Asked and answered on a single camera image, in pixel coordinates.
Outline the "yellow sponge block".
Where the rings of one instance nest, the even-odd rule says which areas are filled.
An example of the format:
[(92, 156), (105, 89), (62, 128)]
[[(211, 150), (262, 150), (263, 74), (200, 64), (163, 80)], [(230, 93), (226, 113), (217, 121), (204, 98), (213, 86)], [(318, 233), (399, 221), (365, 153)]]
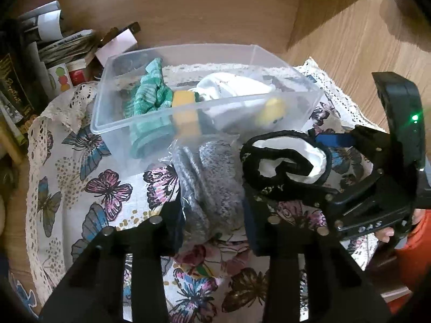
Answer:
[[(187, 90), (177, 90), (173, 94), (172, 108), (194, 104), (194, 92)], [(177, 137), (198, 136), (201, 131), (199, 127), (199, 117), (194, 110), (181, 110), (172, 115), (177, 129)]]

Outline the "wooden shelf unit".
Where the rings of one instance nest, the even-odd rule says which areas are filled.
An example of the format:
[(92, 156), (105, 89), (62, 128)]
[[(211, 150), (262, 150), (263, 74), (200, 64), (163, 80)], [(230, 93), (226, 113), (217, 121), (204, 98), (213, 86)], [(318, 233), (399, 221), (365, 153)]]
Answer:
[[(52, 0), (5, 0), (18, 16)], [(412, 0), (58, 0), (68, 26), (136, 21), (141, 47), (257, 44), (291, 65), (314, 59), (373, 122), (385, 125), (372, 73), (393, 71), (430, 106), (430, 24)]]

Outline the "clear plastic storage box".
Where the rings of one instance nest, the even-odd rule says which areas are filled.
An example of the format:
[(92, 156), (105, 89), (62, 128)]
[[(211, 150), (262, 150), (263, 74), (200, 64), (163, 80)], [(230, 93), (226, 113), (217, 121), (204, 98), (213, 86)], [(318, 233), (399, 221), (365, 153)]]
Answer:
[(120, 171), (160, 163), (177, 139), (228, 134), (244, 142), (301, 130), (323, 92), (257, 45), (180, 44), (111, 57), (93, 106), (100, 135)]

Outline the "pile of papers and books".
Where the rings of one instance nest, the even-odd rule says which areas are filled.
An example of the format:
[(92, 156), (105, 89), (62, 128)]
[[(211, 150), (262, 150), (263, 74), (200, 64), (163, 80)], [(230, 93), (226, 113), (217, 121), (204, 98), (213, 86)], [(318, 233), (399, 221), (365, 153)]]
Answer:
[(93, 29), (67, 31), (57, 0), (24, 12), (16, 21), (49, 99), (89, 81), (93, 60), (104, 66), (108, 58), (135, 49), (135, 34), (141, 30), (139, 23), (133, 22), (122, 29), (110, 29), (102, 38)]

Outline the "white cloth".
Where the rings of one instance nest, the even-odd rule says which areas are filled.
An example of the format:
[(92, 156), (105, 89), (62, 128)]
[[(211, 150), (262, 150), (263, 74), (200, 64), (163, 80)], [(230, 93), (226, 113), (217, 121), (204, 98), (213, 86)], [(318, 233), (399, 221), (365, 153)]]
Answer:
[(232, 98), (243, 96), (267, 95), (275, 90), (273, 85), (227, 72), (216, 72), (204, 77), (192, 89), (200, 101), (217, 101), (230, 99), (223, 104), (212, 104), (202, 111), (212, 120), (218, 130), (225, 129), (244, 117), (251, 116), (265, 103), (265, 99), (232, 101)]

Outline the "dark glass bottle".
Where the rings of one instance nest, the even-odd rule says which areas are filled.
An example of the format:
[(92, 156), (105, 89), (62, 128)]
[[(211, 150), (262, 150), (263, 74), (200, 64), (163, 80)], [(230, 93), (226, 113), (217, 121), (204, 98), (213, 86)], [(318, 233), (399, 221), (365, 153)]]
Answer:
[(4, 106), (12, 121), (27, 135), (37, 117), (37, 100), (34, 99), (36, 77), (26, 59), (18, 27), (12, 20), (1, 22), (1, 94)]

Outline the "butterfly print tablecloth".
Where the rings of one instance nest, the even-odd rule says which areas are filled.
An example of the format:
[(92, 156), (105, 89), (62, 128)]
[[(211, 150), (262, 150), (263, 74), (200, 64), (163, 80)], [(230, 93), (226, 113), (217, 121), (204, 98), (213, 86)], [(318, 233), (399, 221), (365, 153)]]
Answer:
[[(295, 67), (324, 91), (305, 127), (344, 133), (355, 125), (377, 129), (359, 107), (308, 58)], [(34, 287), (43, 307), (66, 271), (103, 227), (137, 227), (159, 214), (180, 190), (168, 162), (125, 177), (100, 135), (90, 130), (96, 85), (60, 95), (32, 125), (26, 242)], [(325, 187), (343, 192), (370, 175), (372, 164), (353, 148), (331, 148)], [(320, 210), (301, 201), (268, 201), (271, 216), (320, 231)], [(269, 257), (255, 257), (244, 228), (214, 238), (179, 257), (162, 257), (171, 322), (262, 322)]]

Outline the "green knitted cloth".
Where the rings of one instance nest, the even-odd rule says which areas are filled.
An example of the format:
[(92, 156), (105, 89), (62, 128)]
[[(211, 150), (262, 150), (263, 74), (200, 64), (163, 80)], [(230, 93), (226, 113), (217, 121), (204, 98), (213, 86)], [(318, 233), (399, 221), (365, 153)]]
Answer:
[[(130, 118), (160, 112), (172, 107), (173, 91), (164, 82), (162, 60), (155, 58), (145, 67), (145, 74), (120, 91), (123, 117)], [(175, 127), (169, 116), (140, 120), (129, 126), (130, 154), (135, 159), (158, 152), (170, 145)]]

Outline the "grey knitted item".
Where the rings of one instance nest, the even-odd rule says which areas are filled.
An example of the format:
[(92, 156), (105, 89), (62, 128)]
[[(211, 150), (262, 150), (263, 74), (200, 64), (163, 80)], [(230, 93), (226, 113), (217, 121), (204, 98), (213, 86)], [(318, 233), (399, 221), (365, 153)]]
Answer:
[(180, 184), (182, 250), (239, 230), (244, 223), (245, 191), (237, 136), (176, 139), (170, 154)]

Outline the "yellow ball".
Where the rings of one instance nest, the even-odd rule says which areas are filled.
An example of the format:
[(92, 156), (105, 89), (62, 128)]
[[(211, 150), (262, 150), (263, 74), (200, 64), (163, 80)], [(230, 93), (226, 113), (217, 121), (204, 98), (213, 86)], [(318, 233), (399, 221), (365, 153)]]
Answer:
[(286, 103), (280, 98), (271, 98), (265, 102), (262, 110), (256, 116), (256, 124), (262, 127), (276, 124), (286, 114)]

